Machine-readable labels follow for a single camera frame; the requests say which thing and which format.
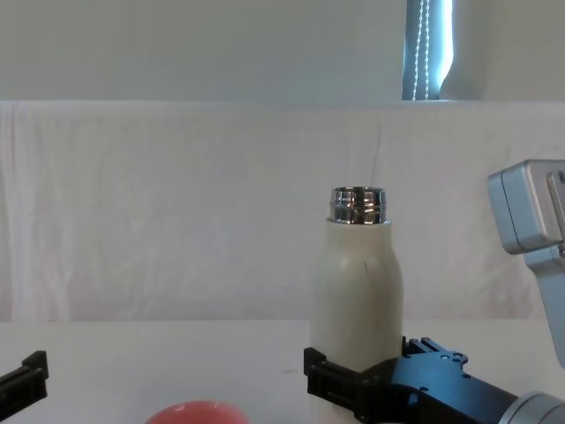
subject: bottle neck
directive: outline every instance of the bottle neck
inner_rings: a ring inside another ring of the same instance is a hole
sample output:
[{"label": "bottle neck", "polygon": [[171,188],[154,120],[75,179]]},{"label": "bottle neck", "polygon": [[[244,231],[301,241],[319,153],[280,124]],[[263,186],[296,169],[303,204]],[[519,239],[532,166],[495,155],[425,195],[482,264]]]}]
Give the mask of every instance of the bottle neck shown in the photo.
[{"label": "bottle neck", "polygon": [[390,246],[392,223],[385,221],[376,224],[348,224],[326,221],[328,242],[340,246]]}]

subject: gray robot arm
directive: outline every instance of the gray robot arm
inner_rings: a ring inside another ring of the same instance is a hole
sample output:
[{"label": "gray robot arm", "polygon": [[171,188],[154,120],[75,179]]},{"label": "gray robot arm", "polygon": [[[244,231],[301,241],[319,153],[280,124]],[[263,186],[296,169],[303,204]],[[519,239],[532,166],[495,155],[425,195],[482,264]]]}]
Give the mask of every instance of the gray robot arm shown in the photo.
[{"label": "gray robot arm", "polygon": [[565,161],[529,160],[493,174],[488,192],[501,243],[538,279],[565,367]]}]

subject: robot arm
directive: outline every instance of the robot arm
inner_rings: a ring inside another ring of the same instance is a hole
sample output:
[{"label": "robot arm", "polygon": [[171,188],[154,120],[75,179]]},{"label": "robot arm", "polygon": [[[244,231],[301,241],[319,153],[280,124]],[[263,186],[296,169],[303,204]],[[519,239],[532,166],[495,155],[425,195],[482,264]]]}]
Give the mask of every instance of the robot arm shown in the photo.
[{"label": "robot arm", "polygon": [[49,378],[47,354],[35,352],[22,361],[21,367],[0,376],[0,421],[10,418],[47,396]]},{"label": "robot arm", "polygon": [[565,161],[530,160],[493,174],[488,192],[501,243],[538,279],[565,367]]}]

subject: red object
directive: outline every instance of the red object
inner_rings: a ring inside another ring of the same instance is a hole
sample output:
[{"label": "red object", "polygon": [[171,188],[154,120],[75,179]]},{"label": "red object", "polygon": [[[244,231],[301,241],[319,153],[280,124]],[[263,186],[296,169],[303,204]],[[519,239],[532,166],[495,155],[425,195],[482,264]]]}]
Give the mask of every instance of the red object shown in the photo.
[{"label": "red object", "polygon": [[146,424],[249,424],[249,420],[233,405],[199,400],[163,409]]}]

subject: white wall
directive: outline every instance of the white wall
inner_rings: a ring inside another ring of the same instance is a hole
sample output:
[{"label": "white wall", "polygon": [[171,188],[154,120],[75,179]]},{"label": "white wall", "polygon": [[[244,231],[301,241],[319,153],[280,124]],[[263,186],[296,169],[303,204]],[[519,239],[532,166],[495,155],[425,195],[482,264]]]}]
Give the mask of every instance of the white wall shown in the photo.
[{"label": "white wall", "polygon": [[405,0],[2,0],[0,99],[400,99]]},{"label": "white wall", "polygon": [[454,0],[442,98],[565,100],[563,0]]}]

